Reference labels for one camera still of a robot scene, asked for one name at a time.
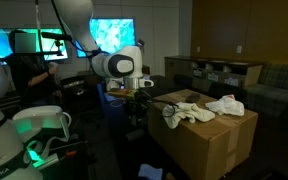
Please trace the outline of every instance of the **person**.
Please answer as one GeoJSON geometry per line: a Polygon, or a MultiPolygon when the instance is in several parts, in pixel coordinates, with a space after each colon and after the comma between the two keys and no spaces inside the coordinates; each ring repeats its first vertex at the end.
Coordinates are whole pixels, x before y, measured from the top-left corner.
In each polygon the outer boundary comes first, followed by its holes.
{"type": "Polygon", "coordinates": [[[58,105],[56,97],[62,96],[60,87],[54,79],[58,67],[48,67],[37,55],[16,54],[16,33],[26,32],[21,30],[10,32],[8,40],[13,53],[3,61],[10,66],[14,86],[21,96],[21,105],[24,107],[58,105]]]}

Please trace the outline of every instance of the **towel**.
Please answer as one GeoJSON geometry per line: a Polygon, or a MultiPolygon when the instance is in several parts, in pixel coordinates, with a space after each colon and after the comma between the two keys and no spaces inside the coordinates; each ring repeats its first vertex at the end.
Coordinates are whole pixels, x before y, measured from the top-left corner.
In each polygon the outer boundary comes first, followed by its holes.
{"type": "Polygon", "coordinates": [[[139,179],[145,180],[162,180],[163,169],[154,168],[148,164],[142,164],[138,173],[139,179]]]}
{"type": "Polygon", "coordinates": [[[207,122],[215,118],[215,114],[211,111],[197,107],[195,103],[179,102],[176,106],[167,105],[163,109],[163,116],[169,128],[174,129],[178,123],[188,118],[190,123],[195,123],[195,119],[201,122],[207,122]]]}
{"type": "Polygon", "coordinates": [[[218,101],[206,103],[205,106],[219,115],[232,114],[244,116],[244,104],[236,101],[234,95],[223,96],[218,101]]]}

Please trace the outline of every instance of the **gray sofa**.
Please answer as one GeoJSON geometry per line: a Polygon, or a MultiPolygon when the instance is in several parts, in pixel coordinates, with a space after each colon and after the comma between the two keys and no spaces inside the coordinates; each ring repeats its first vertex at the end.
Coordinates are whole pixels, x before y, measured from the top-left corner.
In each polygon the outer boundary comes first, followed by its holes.
{"type": "Polygon", "coordinates": [[[288,65],[265,64],[258,84],[246,90],[249,109],[279,117],[288,109],[288,65]]]}

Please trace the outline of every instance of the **white cloth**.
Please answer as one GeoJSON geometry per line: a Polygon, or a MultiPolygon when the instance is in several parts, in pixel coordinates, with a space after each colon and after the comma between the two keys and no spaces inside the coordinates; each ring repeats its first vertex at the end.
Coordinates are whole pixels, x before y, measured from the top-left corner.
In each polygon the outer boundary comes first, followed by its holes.
{"type": "Polygon", "coordinates": [[[236,116],[244,116],[244,104],[236,101],[234,95],[223,96],[215,102],[205,104],[209,110],[217,112],[219,115],[232,114],[236,116]]]}
{"type": "Polygon", "coordinates": [[[195,103],[177,103],[178,107],[167,105],[163,109],[163,116],[169,128],[174,129],[178,123],[185,118],[189,119],[190,123],[195,123],[195,119],[202,122],[207,122],[215,118],[215,114],[211,111],[197,107],[195,103]]]}

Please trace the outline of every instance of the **monitor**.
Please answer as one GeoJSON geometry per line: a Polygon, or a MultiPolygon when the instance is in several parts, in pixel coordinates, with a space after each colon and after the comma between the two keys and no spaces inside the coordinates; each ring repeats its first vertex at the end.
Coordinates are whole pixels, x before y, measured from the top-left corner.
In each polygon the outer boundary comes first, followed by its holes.
{"type": "MultiPolygon", "coordinates": [[[[90,20],[89,25],[92,37],[105,52],[115,53],[124,46],[136,44],[134,19],[94,18],[90,20]]],[[[77,50],[77,56],[85,57],[85,53],[77,50]]]]}
{"type": "MultiPolygon", "coordinates": [[[[8,42],[8,34],[13,29],[0,29],[0,58],[4,58],[6,56],[9,56],[12,54],[11,47],[8,42]]],[[[36,52],[40,52],[40,46],[37,36],[37,29],[18,29],[25,31],[27,33],[35,33],[36,34],[36,52]]],[[[56,29],[41,29],[41,32],[51,32],[51,33],[57,33],[62,34],[62,30],[59,28],[56,29]]],[[[57,55],[45,55],[44,58],[47,61],[50,60],[64,60],[68,58],[67,50],[64,41],[61,41],[63,46],[61,46],[60,50],[63,54],[63,56],[57,56],[57,55]]],[[[53,39],[46,39],[42,37],[42,46],[43,51],[57,51],[57,47],[55,46],[55,41],[53,39]]]]}

